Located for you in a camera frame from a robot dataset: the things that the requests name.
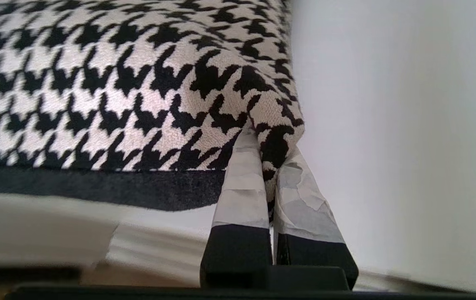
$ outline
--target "houndstooth fabric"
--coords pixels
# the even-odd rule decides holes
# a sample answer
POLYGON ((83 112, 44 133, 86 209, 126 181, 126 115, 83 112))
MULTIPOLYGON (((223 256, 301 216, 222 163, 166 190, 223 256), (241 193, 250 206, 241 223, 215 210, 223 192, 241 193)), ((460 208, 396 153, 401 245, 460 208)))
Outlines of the houndstooth fabric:
POLYGON ((288 17, 277 0, 0 0, 0 165, 223 170, 249 118, 273 185, 304 128, 288 17))

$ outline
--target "white tape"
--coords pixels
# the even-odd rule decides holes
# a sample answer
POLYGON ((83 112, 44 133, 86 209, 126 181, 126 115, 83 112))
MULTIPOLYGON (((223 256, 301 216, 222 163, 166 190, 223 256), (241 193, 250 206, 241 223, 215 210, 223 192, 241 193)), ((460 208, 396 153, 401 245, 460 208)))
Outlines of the white tape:
POLYGON ((344 243, 329 203, 298 148, 278 173, 274 227, 278 233, 344 243))
POLYGON ((236 224, 269 228, 259 146, 250 124, 233 147, 212 226, 236 224))

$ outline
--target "white wall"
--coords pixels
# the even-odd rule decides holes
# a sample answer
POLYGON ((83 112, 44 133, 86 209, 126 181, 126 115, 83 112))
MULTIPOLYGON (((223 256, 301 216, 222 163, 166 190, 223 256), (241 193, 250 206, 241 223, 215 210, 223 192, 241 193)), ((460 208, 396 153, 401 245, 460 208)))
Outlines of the white wall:
POLYGON ((299 147, 361 269, 476 290, 476 0, 300 0, 299 147))

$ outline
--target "houndstooth cushion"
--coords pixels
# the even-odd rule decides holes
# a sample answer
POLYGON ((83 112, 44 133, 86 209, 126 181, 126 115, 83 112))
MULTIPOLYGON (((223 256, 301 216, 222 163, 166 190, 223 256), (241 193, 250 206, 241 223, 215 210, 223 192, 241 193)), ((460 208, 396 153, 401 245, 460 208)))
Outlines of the houndstooth cushion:
POLYGON ((268 199, 303 134, 277 0, 0 0, 0 165, 224 170, 249 118, 268 199))

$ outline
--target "dark gray fabric trim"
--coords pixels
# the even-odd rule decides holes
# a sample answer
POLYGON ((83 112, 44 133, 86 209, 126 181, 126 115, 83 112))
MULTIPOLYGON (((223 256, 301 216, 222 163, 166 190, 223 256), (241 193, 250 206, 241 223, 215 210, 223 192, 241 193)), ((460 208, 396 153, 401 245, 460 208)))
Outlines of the dark gray fabric trim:
POLYGON ((0 193, 55 195, 166 211, 217 203, 225 171, 103 172, 0 167, 0 193))

